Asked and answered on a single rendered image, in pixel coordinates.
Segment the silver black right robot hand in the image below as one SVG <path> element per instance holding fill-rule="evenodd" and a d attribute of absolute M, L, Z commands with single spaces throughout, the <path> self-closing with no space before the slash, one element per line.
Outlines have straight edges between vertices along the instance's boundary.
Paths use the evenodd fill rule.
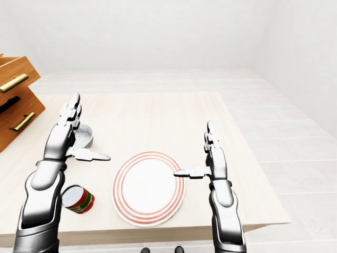
<path fill-rule="evenodd" d="M 207 122 L 207 131 L 204 133 L 204 151 L 206 167 L 193 167 L 174 172 L 175 177 L 189 177 L 202 179 L 209 176 L 211 180 L 227 179 L 226 159 L 223 149 L 219 145 L 219 137 L 211 121 Z"/>

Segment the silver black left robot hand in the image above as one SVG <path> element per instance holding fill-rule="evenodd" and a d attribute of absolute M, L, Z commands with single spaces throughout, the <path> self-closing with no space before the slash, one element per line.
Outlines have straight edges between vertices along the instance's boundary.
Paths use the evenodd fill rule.
<path fill-rule="evenodd" d="M 44 159 L 66 161 L 69 156 L 83 161 L 109 161 L 111 159 L 105 154 L 96 153 L 87 148 L 73 148 L 76 140 L 74 131 L 80 125 L 81 113 L 80 95 L 75 93 L 62 107 L 60 118 L 49 134 L 44 150 Z"/>

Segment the grey patterned bowl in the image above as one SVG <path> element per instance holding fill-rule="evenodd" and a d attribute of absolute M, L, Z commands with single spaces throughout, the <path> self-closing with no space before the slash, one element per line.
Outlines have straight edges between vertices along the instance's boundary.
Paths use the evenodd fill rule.
<path fill-rule="evenodd" d="M 93 131 L 88 125 L 80 124 L 78 129 L 74 131 L 74 134 L 74 149 L 91 147 L 93 143 Z"/>

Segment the white plate with red rings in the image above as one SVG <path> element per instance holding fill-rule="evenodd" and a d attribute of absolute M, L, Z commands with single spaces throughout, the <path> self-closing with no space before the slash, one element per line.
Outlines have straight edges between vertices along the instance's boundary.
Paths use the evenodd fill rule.
<path fill-rule="evenodd" d="M 129 158 L 117 171 L 112 203 L 118 215 L 139 227 L 159 225 L 181 206 L 186 181 L 174 176 L 178 162 L 159 151 L 145 151 Z"/>

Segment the wooden cabinet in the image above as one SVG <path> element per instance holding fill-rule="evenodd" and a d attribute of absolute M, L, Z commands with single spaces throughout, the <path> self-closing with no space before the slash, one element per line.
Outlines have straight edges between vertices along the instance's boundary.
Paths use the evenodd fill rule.
<path fill-rule="evenodd" d="M 27 57 L 0 54 L 0 152 L 45 110 L 28 87 L 39 78 Z"/>

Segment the red green printed tin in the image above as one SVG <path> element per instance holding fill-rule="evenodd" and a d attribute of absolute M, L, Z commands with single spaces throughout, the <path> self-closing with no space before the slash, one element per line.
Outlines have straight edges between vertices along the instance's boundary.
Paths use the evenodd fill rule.
<path fill-rule="evenodd" d="M 63 207 L 77 214 L 88 212 L 95 201 L 94 195 L 78 184 L 67 187 L 61 197 Z"/>

